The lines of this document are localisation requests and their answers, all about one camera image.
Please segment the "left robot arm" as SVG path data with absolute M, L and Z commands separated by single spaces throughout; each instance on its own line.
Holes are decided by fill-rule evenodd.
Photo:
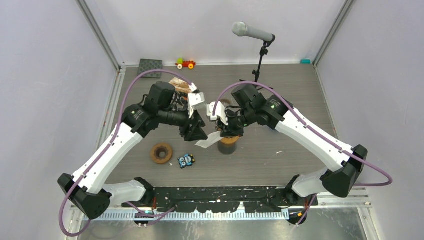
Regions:
M 189 93 L 182 109 L 176 107 L 176 95 L 176 88 L 168 82 L 153 84 L 142 102 L 124 110 L 112 134 L 81 168 L 59 177 L 59 186 L 88 219 L 97 219 L 110 206 L 136 202 L 148 207 L 153 202 L 154 188 L 141 177 L 117 184 L 106 184 L 106 180 L 127 153 L 160 124 L 177 126 L 186 142 L 207 140 L 206 124 L 197 111 L 206 105 L 204 93 Z

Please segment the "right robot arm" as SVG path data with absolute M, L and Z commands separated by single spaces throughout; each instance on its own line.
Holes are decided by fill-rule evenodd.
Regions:
M 362 145 L 352 147 L 338 141 L 306 119 L 291 103 L 272 89 L 265 98 L 257 82 L 243 81 L 230 86 L 237 111 L 214 102 L 208 111 L 217 121 L 222 137 L 242 137 L 254 123 L 284 134 L 321 160 L 325 168 L 307 175 L 295 175 L 283 193 L 288 203 L 299 205 L 306 197 L 329 192 L 346 198 L 361 174 L 368 151 Z

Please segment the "white paper coffee filter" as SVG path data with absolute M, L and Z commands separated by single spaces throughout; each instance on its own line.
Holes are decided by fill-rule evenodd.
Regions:
M 221 137 L 221 132 L 216 131 L 209 134 L 206 140 L 199 140 L 195 145 L 203 149 L 207 149 L 222 139 L 223 138 Z

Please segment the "dark glass carafe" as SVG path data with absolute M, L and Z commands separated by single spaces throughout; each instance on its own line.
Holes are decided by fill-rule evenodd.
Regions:
M 225 143 L 222 143 L 222 142 L 218 142 L 217 147 L 218 147 L 219 152 L 222 153 L 223 155 L 231 155 L 237 150 L 237 144 L 236 143 L 225 144 Z

